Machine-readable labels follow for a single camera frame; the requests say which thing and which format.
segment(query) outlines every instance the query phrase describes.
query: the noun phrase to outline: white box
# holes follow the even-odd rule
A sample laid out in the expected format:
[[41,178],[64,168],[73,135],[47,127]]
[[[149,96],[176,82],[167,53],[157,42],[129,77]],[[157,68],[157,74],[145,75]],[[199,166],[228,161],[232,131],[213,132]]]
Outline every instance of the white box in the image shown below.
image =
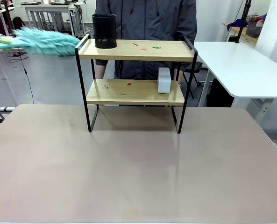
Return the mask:
[[170,69],[159,68],[158,72],[158,93],[169,94],[170,93]]

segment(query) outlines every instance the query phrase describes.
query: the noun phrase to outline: black mesh pen holder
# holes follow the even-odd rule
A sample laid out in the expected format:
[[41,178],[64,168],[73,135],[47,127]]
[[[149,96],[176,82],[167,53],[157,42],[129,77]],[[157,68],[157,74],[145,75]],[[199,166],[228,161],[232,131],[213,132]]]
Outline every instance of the black mesh pen holder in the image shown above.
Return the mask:
[[96,48],[116,48],[116,25],[113,14],[94,14],[92,24]]

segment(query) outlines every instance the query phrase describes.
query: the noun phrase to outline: drawstring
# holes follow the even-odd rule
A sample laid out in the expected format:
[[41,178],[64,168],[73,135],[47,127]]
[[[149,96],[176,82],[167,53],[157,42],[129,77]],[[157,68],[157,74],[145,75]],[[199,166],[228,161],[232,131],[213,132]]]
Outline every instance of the drawstring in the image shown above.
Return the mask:
[[[135,0],[132,0],[132,7],[131,7],[130,14],[132,14],[132,13],[133,13],[134,1],[135,1]],[[157,12],[157,16],[159,16],[159,15],[160,15],[160,13],[159,13],[159,3],[158,3],[158,0],[156,0],[156,12]]]

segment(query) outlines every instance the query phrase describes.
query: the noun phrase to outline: wooden shelf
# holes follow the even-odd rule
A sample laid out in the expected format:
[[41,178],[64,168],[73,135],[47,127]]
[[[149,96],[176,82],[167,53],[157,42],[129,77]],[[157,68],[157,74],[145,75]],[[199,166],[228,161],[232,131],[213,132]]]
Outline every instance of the wooden shelf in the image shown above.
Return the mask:
[[184,97],[177,81],[171,82],[169,94],[160,94],[157,88],[157,81],[152,80],[95,79],[86,101],[88,104],[183,106]]
[[117,40],[113,49],[98,49],[89,39],[79,51],[80,59],[192,62],[194,53],[182,41]]
[[[229,24],[229,23],[226,22],[226,23],[223,23],[222,25],[225,26],[225,27],[227,27],[228,24]],[[239,33],[240,27],[231,27],[231,30],[234,31],[234,32]],[[257,43],[257,42],[258,42],[258,38],[253,38],[253,37],[250,37],[250,36],[246,35],[246,27],[243,28],[243,31],[242,31],[241,36],[244,36],[247,40],[252,41],[252,42],[254,42],[254,43]]]

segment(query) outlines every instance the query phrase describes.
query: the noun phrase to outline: backpack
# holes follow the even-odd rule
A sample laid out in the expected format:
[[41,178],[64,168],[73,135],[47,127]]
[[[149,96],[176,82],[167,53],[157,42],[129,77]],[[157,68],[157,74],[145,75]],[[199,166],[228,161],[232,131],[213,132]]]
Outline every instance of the backpack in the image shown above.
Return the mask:
[[21,17],[16,16],[13,18],[13,25],[15,29],[20,29],[21,27],[25,26],[25,23],[22,21]]
[[233,101],[234,97],[215,78],[207,95],[207,107],[231,107]]

